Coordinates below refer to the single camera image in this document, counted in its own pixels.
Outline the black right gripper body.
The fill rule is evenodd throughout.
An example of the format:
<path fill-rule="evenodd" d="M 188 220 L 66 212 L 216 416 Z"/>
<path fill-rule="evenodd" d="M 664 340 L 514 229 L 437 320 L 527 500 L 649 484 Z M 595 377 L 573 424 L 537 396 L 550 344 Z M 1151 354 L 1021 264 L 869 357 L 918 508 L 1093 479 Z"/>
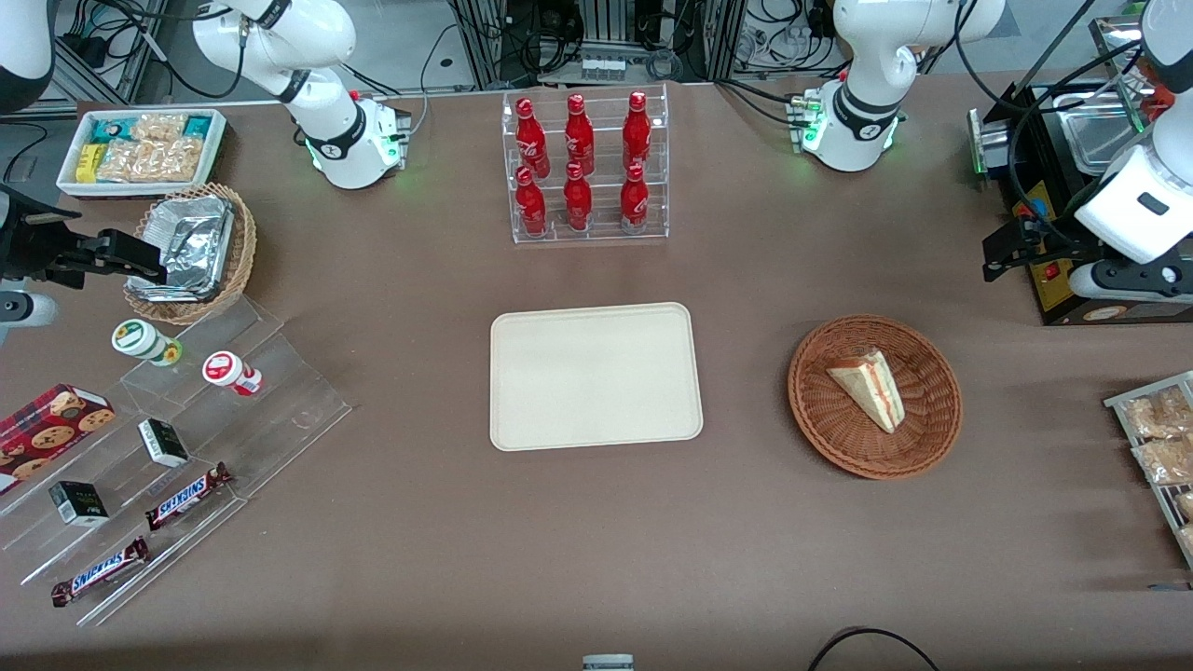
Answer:
<path fill-rule="evenodd" d="M 58 285 L 82 285 L 81 270 L 57 267 L 60 256 L 76 250 L 78 234 L 64 222 L 81 213 L 33 199 L 16 187 L 4 186 L 6 213 L 1 235 L 4 281 L 42 281 Z"/>

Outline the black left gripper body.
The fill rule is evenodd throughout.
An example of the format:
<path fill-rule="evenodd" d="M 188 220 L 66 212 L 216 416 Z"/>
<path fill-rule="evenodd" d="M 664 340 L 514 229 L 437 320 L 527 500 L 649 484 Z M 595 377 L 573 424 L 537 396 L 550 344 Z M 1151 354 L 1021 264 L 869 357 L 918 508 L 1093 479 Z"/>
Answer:
<path fill-rule="evenodd" d="M 1065 260 L 1074 267 L 1082 267 L 1104 260 L 1106 256 L 1104 242 L 1080 224 L 1077 218 L 1047 222 L 1030 218 L 1024 222 L 1024 233 L 1028 247 L 1026 266 L 1033 270 Z"/>

